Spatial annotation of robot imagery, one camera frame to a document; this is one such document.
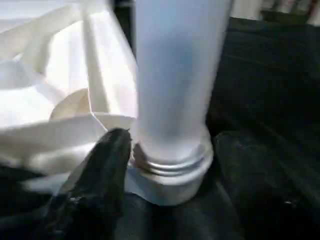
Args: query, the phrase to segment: frosted plastic tube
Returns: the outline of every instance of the frosted plastic tube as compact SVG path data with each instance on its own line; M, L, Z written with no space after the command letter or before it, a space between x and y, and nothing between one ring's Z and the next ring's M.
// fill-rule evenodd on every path
M140 145L159 164L200 144L230 0L137 0Z

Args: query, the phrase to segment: white cylinder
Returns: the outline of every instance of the white cylinder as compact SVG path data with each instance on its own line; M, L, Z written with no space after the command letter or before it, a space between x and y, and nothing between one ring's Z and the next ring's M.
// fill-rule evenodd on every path
M158 164L199 146L231 0L137 0L138 140Z

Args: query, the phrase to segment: white base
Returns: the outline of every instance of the white base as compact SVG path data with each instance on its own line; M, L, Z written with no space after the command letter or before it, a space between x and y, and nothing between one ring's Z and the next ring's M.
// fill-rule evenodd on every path
M141 159L132 158L125 177L125 192L133 193L159 206L175 206L194 197L213 161L213 148L208 131L204 131L199 152L182 164L171 165L166 172L137 166Z

